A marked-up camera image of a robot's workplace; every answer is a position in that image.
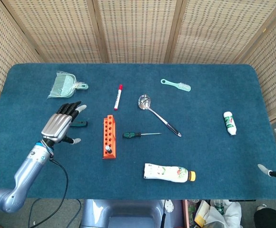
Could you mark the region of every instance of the woven panel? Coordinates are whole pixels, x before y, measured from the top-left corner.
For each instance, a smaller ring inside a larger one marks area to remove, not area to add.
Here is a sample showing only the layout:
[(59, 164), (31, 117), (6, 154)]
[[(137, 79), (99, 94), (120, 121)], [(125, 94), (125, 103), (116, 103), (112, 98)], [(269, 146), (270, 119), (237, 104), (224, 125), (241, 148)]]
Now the woven panel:
[(245, 63), (257, 72), (268, 111), (276, 108), (276, 25), (251, 52)]
[(232, 63), (276, 0), (188, 0), (173, 63)]
[(86, 0), (6, 2), (49, 62), (101, 62)]
[(113, 63), (163, 63), (176, 0), (98, 0)]
[(25, 62), (39, 60), (0, 8), (0, 91), (10, 67)]

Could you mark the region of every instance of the marker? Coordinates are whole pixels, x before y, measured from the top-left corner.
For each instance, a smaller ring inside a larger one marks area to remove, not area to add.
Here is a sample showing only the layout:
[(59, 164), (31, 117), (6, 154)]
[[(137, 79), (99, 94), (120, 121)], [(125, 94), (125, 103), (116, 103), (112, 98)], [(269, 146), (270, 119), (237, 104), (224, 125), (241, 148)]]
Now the marker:
[(117, 98), (116, 98), (116, 102), (115, 102), (115, 107), (114, 107), (115, 111), (118, 110), (118, 105), (119, 105), (119, 100), (120, 100), (120, 97), (121, 97), (122, 88), (123, 88), (123, 85), (120, 84), (120, 85), (119, 85), (118, 94), (117, 94)]

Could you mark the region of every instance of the screwdriver shaft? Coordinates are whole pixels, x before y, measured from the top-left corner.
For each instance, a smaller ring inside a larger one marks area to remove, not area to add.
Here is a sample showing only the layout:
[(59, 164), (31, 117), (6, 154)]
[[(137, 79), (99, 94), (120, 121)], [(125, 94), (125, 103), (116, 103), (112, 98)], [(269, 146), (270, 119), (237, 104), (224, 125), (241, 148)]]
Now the screwdriver shaft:
[(141, 135), (147, 135), (147, 134), (161, 134), (161, 133), (144, 133), (144, 134), (141, 134)]

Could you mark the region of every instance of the green screwdriver handle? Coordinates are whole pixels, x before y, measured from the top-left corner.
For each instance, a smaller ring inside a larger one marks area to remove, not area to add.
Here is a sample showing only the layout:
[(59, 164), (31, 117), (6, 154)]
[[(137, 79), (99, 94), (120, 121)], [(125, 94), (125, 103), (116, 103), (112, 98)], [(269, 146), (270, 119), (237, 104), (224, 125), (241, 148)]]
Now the green screwdriver handle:
[(122, 137), (123, 138), (135, 138), (135, 137), (141, 137), (141, 133), (135, 133), (135, 132), (126, 132), (124, 134), (122, 134)]

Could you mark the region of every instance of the mint green brush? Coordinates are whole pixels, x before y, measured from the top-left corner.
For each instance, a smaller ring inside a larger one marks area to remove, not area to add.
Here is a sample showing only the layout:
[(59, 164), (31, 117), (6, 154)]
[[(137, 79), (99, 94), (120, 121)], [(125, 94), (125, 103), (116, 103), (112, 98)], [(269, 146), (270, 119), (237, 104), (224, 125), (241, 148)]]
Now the mint green brush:
[(165, 79), (162, 79), (160, 82), (162, 84), (165, 84), (165, 85), (175, 86), (177, 89), (182, 89), (182, 90), (185, 90), (185, 91), (188, 91), (188, 92), (190, 92), (190, 90), (191, 90), (191, 86), (189, 86), (187, 84), (184, 84), (182, 82), (180, 82), (180, 83), (173, 83), (173, 82), (169, 82), (169, 81), (167, 81)]

